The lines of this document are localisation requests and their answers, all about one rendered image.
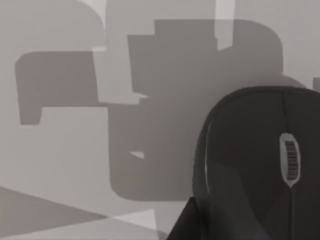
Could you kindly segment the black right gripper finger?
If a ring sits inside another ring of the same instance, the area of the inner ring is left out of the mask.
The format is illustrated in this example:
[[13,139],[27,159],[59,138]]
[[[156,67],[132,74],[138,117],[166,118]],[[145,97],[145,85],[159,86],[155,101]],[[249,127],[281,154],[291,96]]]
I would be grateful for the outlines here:
[[188,199],[166,240],[200,240],[200,212],[194,197]]

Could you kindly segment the black computer mouse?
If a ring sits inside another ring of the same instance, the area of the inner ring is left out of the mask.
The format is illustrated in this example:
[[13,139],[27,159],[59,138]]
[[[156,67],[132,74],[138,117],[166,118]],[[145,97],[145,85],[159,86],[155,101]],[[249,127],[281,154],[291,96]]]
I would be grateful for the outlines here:
[[320,240],[320,93],[224,97],[200,132],[192,190],[201,240]]

